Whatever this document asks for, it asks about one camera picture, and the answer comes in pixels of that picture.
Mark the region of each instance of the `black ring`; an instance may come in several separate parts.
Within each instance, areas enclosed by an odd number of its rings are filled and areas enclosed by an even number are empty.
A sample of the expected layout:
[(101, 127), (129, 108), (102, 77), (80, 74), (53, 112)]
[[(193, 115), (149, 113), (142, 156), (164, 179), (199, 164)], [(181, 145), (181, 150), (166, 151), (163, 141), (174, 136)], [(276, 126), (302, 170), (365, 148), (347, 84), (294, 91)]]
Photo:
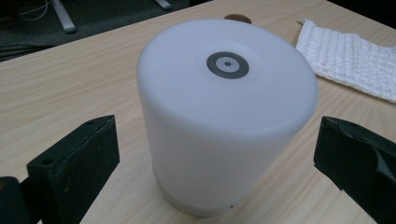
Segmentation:
[[(239, 63), (239, 69), (236, 70), (235, 72), (230, 72), (230, 73), (220, 70), (216, 66), (216, 61), (219, 58), (223, 58), (223, 57), (229, 57), (236, 60)], [(228, 79), (236, 79), (236, 78), (244, 77), (245, 75), (248, 74), (248, 62), (241, 56), (227, 51), (217, 52), (210, 55), (209, 58), (207, 58), (206, 65), (213, 74)]]

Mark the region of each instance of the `black foam block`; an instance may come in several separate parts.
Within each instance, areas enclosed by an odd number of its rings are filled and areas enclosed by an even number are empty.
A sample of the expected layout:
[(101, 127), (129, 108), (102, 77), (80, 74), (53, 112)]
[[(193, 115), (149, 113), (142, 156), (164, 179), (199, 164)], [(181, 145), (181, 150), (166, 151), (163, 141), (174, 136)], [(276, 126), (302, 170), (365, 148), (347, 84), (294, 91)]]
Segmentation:
[(114, 116), (90, 120), (27, 164), (43, 223), (82, 220), (120, 162), (115, 122)]
[(31, 224), (20, 182), (12, 176), (0, 177), (0, 223)]
[(323, 117), (315, 166), (377, 223), (396, 223), (396, 144), (355, 123)]

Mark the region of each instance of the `dark floor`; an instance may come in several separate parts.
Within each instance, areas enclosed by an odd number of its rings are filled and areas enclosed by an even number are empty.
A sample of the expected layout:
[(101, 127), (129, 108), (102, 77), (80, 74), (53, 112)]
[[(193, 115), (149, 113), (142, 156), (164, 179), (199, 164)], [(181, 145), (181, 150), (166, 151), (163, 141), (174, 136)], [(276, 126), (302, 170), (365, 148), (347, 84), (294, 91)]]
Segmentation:
[(396, 29), (396, 7), (394, 0), (328, 0), (374, 21)]
[(169, 11), (165, 11), (154, 0), (63, 0), (64, 7), (77, 27), (75, 33), (66, 34), (52, 5), (37, 21), (24, 19), (39, 17), (44, 8), (18, 18), (9, 15), (44, 6), (45, 0), (20, 0), (17, 5), (15, 0), (9, 0), (13, 6), (8, 5), (3, 17), (0, 13), (0, 62), (191, 6), (190, 0), (167, 1), (172, 6)]

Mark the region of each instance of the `wooden tabletop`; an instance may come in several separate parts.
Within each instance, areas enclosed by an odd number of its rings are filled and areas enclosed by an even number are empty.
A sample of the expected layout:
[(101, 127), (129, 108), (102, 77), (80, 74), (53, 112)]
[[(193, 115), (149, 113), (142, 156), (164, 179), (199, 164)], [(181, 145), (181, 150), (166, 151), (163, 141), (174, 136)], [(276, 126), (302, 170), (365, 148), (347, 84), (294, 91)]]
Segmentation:
[(317, 26), (390, 47), (396, 30), (324, 0), (214, 0), (165, 16), (0, 63), (0, 176), (27, 177), (26, 164), (83, 122), (116, 117), (120, 164), (81, 223), (375, 223), (314, 167), (322, 116), (346, 119), (396, 142), (396, 104), (318, 77), (312, 119), (245, 201), (218, 217), (178, 212), (151, 169), (136, 88), (142, 48), (188, 20), (239, 13), (296, 45), (307, 18)]

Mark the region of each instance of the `light-colored base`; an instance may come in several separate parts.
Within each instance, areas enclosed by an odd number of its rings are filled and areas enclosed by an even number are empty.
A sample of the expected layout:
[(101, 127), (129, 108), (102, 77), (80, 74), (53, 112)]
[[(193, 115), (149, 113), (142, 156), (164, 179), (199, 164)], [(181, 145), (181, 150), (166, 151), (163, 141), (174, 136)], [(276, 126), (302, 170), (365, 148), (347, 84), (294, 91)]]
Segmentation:
[(197, 208), (193, 207), (190, 205), (187, 205), (185, 203), (180, 202), (179, 200), (175, 199), (172, 197), (166, 190), (161, 186), (161, 184), (157, 180), (158, 187), (160, 189), (160, 192), (163, 194), (163, 197), (165, 198), (166, 201), (168, 201), (170, 204), (172, 204), (176, 209), (179, 211), (190, 215), (194, 217), (214, 217), (218, 216), (220, 214), (223, 214), (233, 208), (233, 205), (227, 206), (224, 208), (220, 209), (203, 209), (203, 208)]

